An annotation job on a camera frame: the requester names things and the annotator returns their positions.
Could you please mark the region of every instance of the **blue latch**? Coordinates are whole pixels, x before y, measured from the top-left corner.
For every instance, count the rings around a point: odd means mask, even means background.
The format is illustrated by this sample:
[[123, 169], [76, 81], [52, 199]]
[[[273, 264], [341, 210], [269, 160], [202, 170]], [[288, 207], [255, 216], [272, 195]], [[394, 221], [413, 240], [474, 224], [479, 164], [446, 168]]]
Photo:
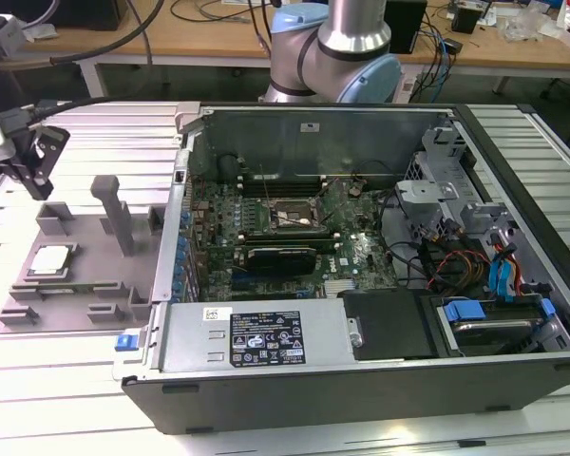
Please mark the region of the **blue latch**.
[[542, 299], [541, 300], [542, 309], [546, 313], [547, 317], [550, 318], [555, 315], [555, 306], [551, 302], [551, 299]]
[[121, 334], [116, 339], [116, 352], [134, 352], [138, 350], [137, 341], [140, 337], [135, 334]]
[[447, 321], [485, 319], [484, 309], [477, 299], [451, 301], [444, 306], [444, 310]]

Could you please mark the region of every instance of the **aluminum extrusion table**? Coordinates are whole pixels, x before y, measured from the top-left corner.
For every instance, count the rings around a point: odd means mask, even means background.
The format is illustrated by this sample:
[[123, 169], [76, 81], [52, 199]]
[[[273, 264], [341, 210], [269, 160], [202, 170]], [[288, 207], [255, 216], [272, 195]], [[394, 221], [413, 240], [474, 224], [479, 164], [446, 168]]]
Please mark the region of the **aluminum extrusion table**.
[[[102, 104], [50, 122], [72, 137], [51, 200], [101, 213], [88, 188], [114, 173], [131, 212], [167, 201], [176, 104]], [[515, 106], [471, 107], [570, 246], [570, 151], [536, 115]], [[488, 176], [479, 172], [480, 178]], [[497, 198], [497, 190], [488, 188]], [[0, 308], [36, 235], [40, 203], [0, 180]], [[113, 377], [116, 332], [0, 335], [0, 455], [12, 454], [562, 454], [570, 453], [570, 387], [519, 411], [319, 427], [166, 436]], [[455, 391], [450, 391], [451, 400]], [[460, 441], [485, 446], [465, 447]]]

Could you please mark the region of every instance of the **blue tab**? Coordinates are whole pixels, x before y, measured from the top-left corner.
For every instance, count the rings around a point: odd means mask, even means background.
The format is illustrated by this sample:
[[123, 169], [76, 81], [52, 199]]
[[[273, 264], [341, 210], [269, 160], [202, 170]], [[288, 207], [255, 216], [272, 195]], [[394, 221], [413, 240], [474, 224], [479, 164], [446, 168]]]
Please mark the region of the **blue tab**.
[[555, 306], [551, 302], [551, 299], [547, 299], [547, 298], [543, 299], [541, 301], [541, 305], [542, 305], [542, 309], [547, 314], [547, 317], [550, 318], [553, 315], [555, 315]]
[[477, 299], [451, 301], [444, 307], [448, 321], [483, 320], [485, 312]]
[[138, 350], [137, 341], [139, 337], [135, 334], [121, 334], [116, 339], [116, 352], [134, 352]]
[[496, 291], [496, 287], [498, 286], [498, 269], [499, 269], [499, 262], [492, 261], [490, 264], [490, 275], [487, 280], [487, 286], [490, 287], [491, 292]]

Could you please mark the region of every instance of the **white table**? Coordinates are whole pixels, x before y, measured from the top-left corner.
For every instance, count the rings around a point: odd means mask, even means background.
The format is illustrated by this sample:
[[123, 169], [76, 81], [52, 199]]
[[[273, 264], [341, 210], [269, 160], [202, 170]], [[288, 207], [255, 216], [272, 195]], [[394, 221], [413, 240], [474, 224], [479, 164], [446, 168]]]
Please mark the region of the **white table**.
[[[97, 173], [114, 173], [121, 182], [119, 197], [131, 212], [166, 202], [177, 147], [174, 111], [171, 103], [110, 104], [52, 119], [72, 137], [52, 175], [56, 189], [50, 199], [65, 200], [74, 214], [101, 213], [88, 188]], [[36, 235], [39, 206], [23, 187], [0, 182], [0, 308]], [[115, 337], [115, 332], [0, 335], [0, 455], [570, 453], [570, 387], [519, 411], [165, 436], [113, 379]], [[456, 391], [444, 396], [456, 400]], [[487, 446], [460, 448], [460, 440]]]

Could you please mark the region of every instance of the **power supply label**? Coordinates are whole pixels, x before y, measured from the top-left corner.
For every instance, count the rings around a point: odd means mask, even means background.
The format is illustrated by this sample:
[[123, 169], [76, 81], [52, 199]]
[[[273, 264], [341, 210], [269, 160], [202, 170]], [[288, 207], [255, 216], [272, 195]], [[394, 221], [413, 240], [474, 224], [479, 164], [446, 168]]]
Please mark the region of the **power supply label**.
[[305, 364], [300, 312], [232, 313], [230, 364], [235, 368]]

